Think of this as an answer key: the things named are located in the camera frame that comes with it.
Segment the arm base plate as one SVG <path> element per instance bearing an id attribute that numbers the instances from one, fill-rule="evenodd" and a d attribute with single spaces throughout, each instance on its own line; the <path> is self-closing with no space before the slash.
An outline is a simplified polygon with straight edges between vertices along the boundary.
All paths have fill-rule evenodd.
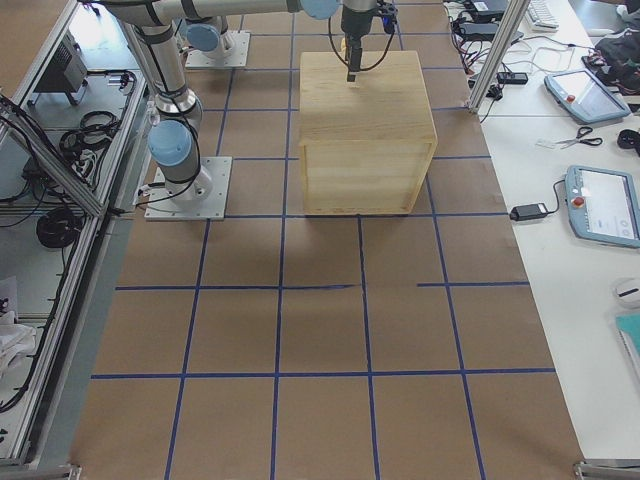
<path id="1" fill-rule="evenodd" d="M 247 30 L 219 33 L 208 25 L 192 25 L 187 33 L 190 50 L 188 70 L 244 68 L 247 64 L 251 34 Z"/>
<path id="2" fill-rule="evenodd" d="M 233 159 L 228 156 L 202 157 L 201 171 L 195 181 L 180 195 L 184 186 L 167 183 L 159 167 L 154 181 L 163 186 L 151 190 L 145 204 L 144 217 L 148 221 L 223 220 Z"/>

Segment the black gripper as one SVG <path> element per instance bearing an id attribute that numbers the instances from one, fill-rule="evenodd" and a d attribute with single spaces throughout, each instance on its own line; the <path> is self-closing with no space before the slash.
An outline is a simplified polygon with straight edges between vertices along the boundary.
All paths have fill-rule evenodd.
<path id="1" fill-rule="evenodd" d="M 395 6 L 387 1 L 344 0 L 342 2 L 341 30 L 346 44 L 347 81 L 354 82 L 361 70 L 361 40 L 371 31 L 374 18 L 380 18 L 384 32 L 395 33 Z"/>

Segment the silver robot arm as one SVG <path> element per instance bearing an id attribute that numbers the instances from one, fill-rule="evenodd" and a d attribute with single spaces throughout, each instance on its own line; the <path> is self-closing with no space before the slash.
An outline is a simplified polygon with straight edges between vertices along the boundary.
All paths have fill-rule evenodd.
<path id="1" fill-rule="evenodd" d="M 390 38 L 395 36 L 397 10 L 385 1 L 104 1 L 106 9 L 128 30 L 134 58 L 145 68 L 145 79 L 156 88 L 155 106 L 161 118 L 183 120 L 190 124 L 190 112 L 202 108 L 199 98 L 188 87 L 181 64 L 173 21 L 188 23 L 188 40 L 196 49 L 217 51 L 226 37 L 226 18 L 230 15 L 305 12 L 315 20 L 329 22 L 341 10 L 341 30 L 346 54 L 341 62 L 347 68 L 347 80 L 354 82 L 366 69 L 361 65 L 362 39 L 371 31 L 375 18 L 382 22 Z"/>
<path id="2" fill-rule="evenodd" d="M 229 35 L 229 24 L 226 16 L 207 17 L 200 20 L 183 21 L 180 34 L 187 44 L 210 58 L 228 56 L 234 46 Z"/>

